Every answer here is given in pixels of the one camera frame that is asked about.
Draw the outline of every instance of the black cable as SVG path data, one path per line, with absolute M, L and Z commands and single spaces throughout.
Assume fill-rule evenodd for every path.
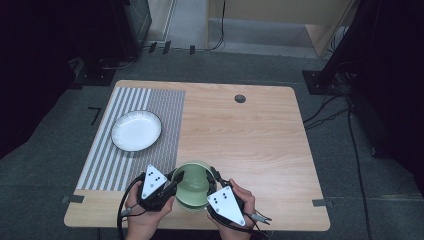
M 342 114 L 342 113 L 344 113 L 344 112 L 346 112 L 348 110 L 349 110 L 349 108 L 346 108 L 346 109 L 343 109 L 343 110 L 338 111 L 337 113 L 335 113 L 335 114 L 333 114 L 333 115 L 331 115 L 331 116 L 329 116 L 327 118 L 317 120 L 317 121 L 309 124 L 308 126 L 306 126 L 305 129 L 308 130 L 308 129 L 311 129 L 311 128 L 314 128 L 314 127 L 317 127 L 317 126 L 323 124 L 325 121 L 334 120 L 338 115 L 340 115 L 340 114 Z
M 308 118 L 308 119 L 306 119 L 306 120 L 304 120 L 303 121 L 303 123 L 307 123 L 307 122 L 309 122 L 309 121 L 311 121 L 314 117 L 316 117 L 318 114 L 319 114 L 319 112 L 321 112 L 321 110 L 325 107 L 325 105 L 327 105 L 329 102 L 331 102 L 331 101 L 333 101 L 334 99 L 336 99 L 336 98 L 338 98 L 338 97 L 340 97 L 340 96 L 343 96 L 343 95 L 336 95 L 336 96 L 334 96 L 334 97 L 332 97 L 332 98 L 330 98 L 328 101 L 326 101 L 325 103 L 322 103 L 321 104 L 321 107 L 318 109 L 318 111 L 312 116 L 312 117 L 310 117 L 310 118 Z
M 224 226 L 224 227 L 227 227 L 227 228 L 229 228 L 229 229 L 232 229 L 232 230 L 235 230 L 235 231 L 239 231 L 239 232 L 245 232 L 245 233 L 249 233 L 249 234 L 251 234 L 251 235 L 256 235 L 256 236 L 258 236 L 258 237 L 261 237 L 261 238 L 266 238 L 266 239 L 268 239 L 269 240 L 269 237 L 268 237 L 268 235 L 266 235 L 265 233 L 263 233 L 263 232 L 261 232 L 261 231 L 259 231 L 259 228 L 258 228 L 258 230 L 254 230 L 254 229 L 246 229 L 246 228 L 240 228 L 240 227 L 236 227 L 236 226 L 233 226 L 233 225 L 230 225 L 230 224 L 226 224 L 226 223 L 224 223 L 224 222 L 222 222 L 221 220 L 219 220 L 218 218 L 216 218 L 215 216 L 214 216 L 214 214 L 210 214 L 210 216 L 217 222 L 217 223 L 219 223 L 219 224 L 221 224 L 222 226 Z
M 250 221 L 252 221 L 254 224 L 255 224 L 255 226 L 256 226 L 256 228 L 258 229 L 258 231 L 259 232 L 262 232 L 261 231 L 261 229 L 259 228 L 259 226 L 258 226 L 258 223 L 255 221 L 255 220 L 253 220 L 253 218 L 252 217 L 250 217 L 249 215 L 247 215 L 247 214 L 245 214 L 249 219 L 250 219 Z
M 347 72 L 337 71 L 337 76 L 338 77 L 336 79 L 339 80 L 337 81 L 338 90 L 345 95 L 350 94 L 352 91 L 350 83 L 352 82 L 353 78 L 351 78 Z
M 125 217 L 125 216 L 122 216 L 122 207 L 124 206 L 124 203 L 125 203 L 125 199 L 127 199 L 127 196 L 128 196 L 128 194 L 129 194 L 129 192 L 130 192 L 130 190 L 131 190 L 131 188 L 135 185 L 135 183 L 136 182 L 138 182 L 138 181 L 140 181 L 141 180 L 141 175 L 140 176 L 138 176 L 138 177 L 136 177 L 131 183 L 130 183 L 130 185 L 128 186 L 128 188 L 125 190 L 125 193 L 124 193 L 124 195 L 122 196 L 122 199 L 121 199 L 121 203 L 119 204 L 119 209 L 118 209 L 118 217 L 117 217 L 117 220 L 116 220 L 116 225 L 117 225 L 117 227 L 118 227 L 118 233 L 119 233 L 119 238 L 121 239 L 121 240 L 125 240 L 125 236 L 124 236 L 124 230 L 122 229 L 122 219 Z
M 137 216 L 141 216 L 141 215 L 143 215 L 143 214 L 145 214 L 147 211 L 146 210 L 144 210 L 144 212 L 141 212 L 141 213 L 139 213 L 139 214 L 135 214 L 135 215 L 128 215 L 127 216 L 127 218 L 128 217 L 137 217 Z
M 343 28 L 343 31 L 340 34 L 340 39 L 343 39 L 344 38 L 344 36 L 346 34 L 346 28 L 347 28 L 347 26 L 345 26 Z M 334 53 L 336 51 L 336 48 L 338 46 L 337 42 L 340 42 L 341 41 L 341 40 L 339 40 L 339 41 L 336 41 L 336 40 L 337 40 L 337 34 L 334 34 L 333 39 L 330 42 L 330 49 L 327 48 L 327 51 L 329 51 L 331 53 Z
M 261 215 L 262 217 L 266 217 L 265 215 L 263 215 L 261 212 L 259 212 L 258 210 L 255 209 L 255 212 L 258 213 L 259 215 Z
M 128 63 L 127 65 L 124 66 L 119 66 L 119 67 L 102 67 L 102 69 L 107 69 L 107 70 L 121 70 L 124 68 L 127 68 L 129 66 L 131 66 L 133 63 L 135 62 L 135 58 L 133 57 L 131 62 Z
M 218 43 L 215 45 L 215 47 L 211 49 L 205 49 L 205 51 L 213 51 L 218 49 L 221 44 L 224 42 L 224 16 L 225 16 L 225 3 L 226 0 L 224 0 L 224 5 L 222 6 L 222 17 L 221 17 L 221 37 L 218 40 Z
M 365 212 L 365 222 L 367 224 L 367 234 L 368 234 L 368 239 L 372 240 L 371 237 L 371 229 L 370 229 L 370 222 L 369 222 L 369 217 L 368 217 L 368 205 L 367 205 L 367 199 L 366 199 L 366 195 L 365 195 L 365 190 L 364 190 L 364 185 L 362 182 L 362 173 L 361 173 L 361 164 L 359 162 L 359 154 L 358 154 L 358 148 L 356 146 L 356 142 L 355 142 L 355 137 L 353 136 L 353 131 L 352 131 L 352 124 L 350 122 L 350 114 L 351 114 L 352 108 L 349 109 L 348 114 L 347 114 L 347 119 L 348 119 L 348 123 L 349 123 L 349 131 L 350 131 L 350 137 L 352 138 L 352 143 L 353 143 L 353 148 L 355 150 L 355 157 L 356 157 L 356 164 L 357 164 L 357 171 L 358 171 L 358 177 L 359 177 L 359 185 L 361 187 L 361 194 L 362 194 L 362 201 L 364 204 L 364 212 Z

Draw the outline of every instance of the table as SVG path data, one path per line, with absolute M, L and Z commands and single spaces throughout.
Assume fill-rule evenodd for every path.
M 176 166 L 202 160 L 224 179 L 233 178 L 251 190 L 256 209 L 273 219 L 269 226 L 261 224 L 261 229 L 326 231 L 330 227 L 325 204 L 313 203 L 323 196 L 293 89 L 121 80 L 114 93 L 122 87 L 184 91 Z M 246 101 L 236 102 L 236 95 Z M 99 128 L 96 138 L 101 134 Z M 77 187 L 74 195 L 85 198 L 69 204 L 67 226 L 116 227 L 122 191 Z M 206 214 L 188 212 L 174 202 L 159 228 L 215 229 Z
M 209 19 L 222 17 L 223 3 L 224 0 L 208 0 L 207 48 Z M 225 19 L 305 24 L 317 55 L 322 57 L 340 26 L 350 24 L 358 3 L 359 0 L 227 0 Z

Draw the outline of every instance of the black and white striped mat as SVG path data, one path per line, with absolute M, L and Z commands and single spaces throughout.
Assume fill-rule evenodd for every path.
M 166 174 L 175 168 L 184 106 L 183 90 L 117 87 L 94 139 L 77 189 L 125 191 L 152 164 Z M 138 152 L 117 148 L 111 129 L 117 119 L 135 110 L 156 114 L 162 123 L 159 139 Z

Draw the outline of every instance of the hand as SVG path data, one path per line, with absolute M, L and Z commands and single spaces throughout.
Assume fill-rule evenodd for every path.
M 134 184 L 128 194 L 128 199 L 125 203 L 125 207 L 133 207 L 130 215 L 137 215 L 143 213 L 145 210 L 137 204 L 138 188 L 142 184 L 141 181 Z M 172 211 L 172 203 L 175 197 L 168 199 L 164 207 L 160 212 L 146 212 L 140 216 L 128 217 L 128 234 L 127 240 L 148 240 L 156 232 L 160 220 Z
M 252 195 L 252 193 L 239 185 L 233 180 L 230 179 L 231 185 L 233 186 L 233 192 L 244 202 L 244 209 L 243 211 L 247 214 L 256 213 L 255 210 L 255 197 Z M 218 222 L 216 222 L 209 214 L 208 214 L 209 220 L 211 220 L 215 225 L 218 227 L 219 234 L 221 235 L 222 240 L 248 240 L 250 239 L 250 234 L 246 232 L 240 232 L 237 230 L 230 229 L 228 227 L 225 227 Z M 244 227 L 241 227 L 240 225 L 237 225 L 235 223 L 231 223 L 231 225 L 245 228 L 245 229 L 252 229 L 255 226 L 255 223 L 252 222 L 252 220 L 244 216 L 245 225 Z

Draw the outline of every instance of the white plate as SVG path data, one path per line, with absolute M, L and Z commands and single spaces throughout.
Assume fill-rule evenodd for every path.
M 133 111 L 120 117 L 112 128 L 112 141 L 125 151 L 148 148 L 158 138 L 162 125 L 158 116 L 148 111 Z

